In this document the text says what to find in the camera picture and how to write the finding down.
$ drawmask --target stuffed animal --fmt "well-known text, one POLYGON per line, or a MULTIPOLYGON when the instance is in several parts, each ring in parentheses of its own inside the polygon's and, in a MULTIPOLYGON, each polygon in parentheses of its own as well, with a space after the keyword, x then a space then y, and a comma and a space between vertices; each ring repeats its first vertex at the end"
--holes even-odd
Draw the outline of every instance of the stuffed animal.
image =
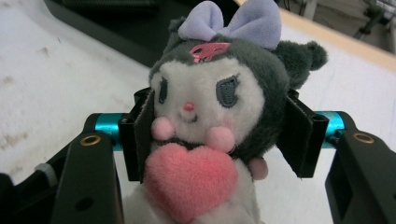
POLYGON ((283 127, 289 89, 327 61, 315 42, 280 41, 273 0, 248 0, 223 27, 206 1, 171 21, 152 67, 151 153, 129 199, 133 223, 261 223, 253 180, 283 127))

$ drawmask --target wooden edge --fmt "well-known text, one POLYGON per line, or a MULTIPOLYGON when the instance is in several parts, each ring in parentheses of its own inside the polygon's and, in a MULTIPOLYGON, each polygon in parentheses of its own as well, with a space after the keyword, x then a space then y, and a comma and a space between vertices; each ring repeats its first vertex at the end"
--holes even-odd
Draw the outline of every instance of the wooden edge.
MULTIPOLYGON (((236 2, 236 4, 241 6, 246 0, 234 1, 236 2)), ((389 52, 368 45, 364 42, 352 38, 351 36, 336 32, 330 28, 322 26, 313 21, 309 21, 303 17, 294 15, 282 8, 280 9, 280 16, 282 23, 285 25, 288 25, 306 34, 312 35, 320 41, 330 43, 339 49, 348 51, 369 62, 387 68, 390 71, 396 72, 396 57, 389 52)))

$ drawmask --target plush ear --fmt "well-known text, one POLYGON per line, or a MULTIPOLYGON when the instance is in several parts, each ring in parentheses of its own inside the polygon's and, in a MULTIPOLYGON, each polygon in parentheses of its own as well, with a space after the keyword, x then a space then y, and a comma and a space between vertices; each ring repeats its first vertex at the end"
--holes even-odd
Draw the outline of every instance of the plush ear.
POLYGON ((166 44, 165 49, 163 50, 163 54, 169 52, 171 49, 174 49, 177 45, 180 43, 184 42, 182 38, 178 35, 178 28, 183 24, 183 22, 186 20, 186 18, 182 17, 178 20, 171 20, 171 23, 169 25, 169 39, 168 43, 166 44))
POLYGON ((300 89, 308 79, 309 71, 318 70, 327 62, 327 52, 317 42, 300 45, 281 41, 272 51, 285 64, 290 77, 290 87, 300 89))

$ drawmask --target pink nose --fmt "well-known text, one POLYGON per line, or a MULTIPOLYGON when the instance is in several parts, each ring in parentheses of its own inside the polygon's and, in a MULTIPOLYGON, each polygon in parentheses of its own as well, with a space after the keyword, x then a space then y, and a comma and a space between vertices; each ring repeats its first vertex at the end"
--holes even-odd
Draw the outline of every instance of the pink nose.
POLYGON ((192 110, 194 110, 194 104, 192 102, 187 102, 186 104, 184 104, 183 108, 185 111, 191 112, 192 110))

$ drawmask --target plush face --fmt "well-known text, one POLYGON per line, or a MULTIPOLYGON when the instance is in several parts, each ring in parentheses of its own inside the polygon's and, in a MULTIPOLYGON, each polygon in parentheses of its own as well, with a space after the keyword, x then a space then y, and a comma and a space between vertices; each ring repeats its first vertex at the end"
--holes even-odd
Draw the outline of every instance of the plush face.
POLYGON ((258 122, 265 101, 251 70, 230 58, 164 63, 150 86, 156 117, 170 119, 176 137, 195 144, 204 144, 208 129, 221 126, 232 131, 238 146, 258 122))

